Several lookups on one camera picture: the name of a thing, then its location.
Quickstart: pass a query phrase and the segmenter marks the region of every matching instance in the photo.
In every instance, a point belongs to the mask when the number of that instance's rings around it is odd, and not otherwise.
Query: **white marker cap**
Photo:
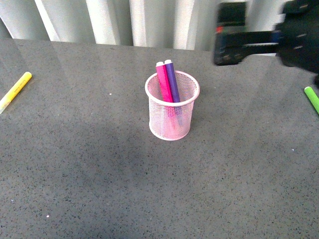
[[[156,66],[162,66],[162,65],[164,65],[164,63],[162,61],[159,61],[156,63]]]

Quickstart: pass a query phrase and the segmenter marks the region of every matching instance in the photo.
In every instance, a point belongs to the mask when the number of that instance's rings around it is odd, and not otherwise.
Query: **pink marker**
[[[159,86],[163,101],[173,103],[174,101],[170,91],[166,67],[162,61],[156,63],[156,71],[159,77]]]

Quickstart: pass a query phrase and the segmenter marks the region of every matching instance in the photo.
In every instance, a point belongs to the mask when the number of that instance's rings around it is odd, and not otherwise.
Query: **marker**
[[[15,83],[14,86],[6,93],[6,95],[0,101],[0,114],[5,110],[5,108],[13,101],[16,95],[22,90],[22,88],[31,79],[32,74],[30,72],[25,72],[23,76]]]
[[[319,98],[315,94],[314,90],[310,86],[308,86],[308,87],[305,88],[305,94],[308,96],[310,102],[312,103],[312,105],[314,106],[315,110],[319,114]]]
[[[166,60],[165,66],[166,66],[167,76],[169,80],[170,91],[173,96],[173,101],[174,103],[179,103],[180,99],[179,99],[179,93],[177,88],[174,65],[171,60]]]
[[[162,61],[156,63],[156,71],[159,77],[159,86],[161,95],[163,96],[163,101],[173,103],[166,67]]]

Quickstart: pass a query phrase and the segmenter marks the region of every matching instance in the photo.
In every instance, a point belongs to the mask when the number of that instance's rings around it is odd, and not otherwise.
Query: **red light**
[[[217,32],[217,33],[222,33],[222,31],[223,31],[223,27],[222,27],[222,26],[218,26],[218,27],[216,28],[216,32]]]

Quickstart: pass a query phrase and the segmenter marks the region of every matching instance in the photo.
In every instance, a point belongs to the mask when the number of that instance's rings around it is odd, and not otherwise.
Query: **green marker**
[[[317,113],[319,114],[319,98],[315,94],[314,90],[308,86],[305,88],[305,94],[308,96],[309,100],[311,101],[312,105],[316,109]]]

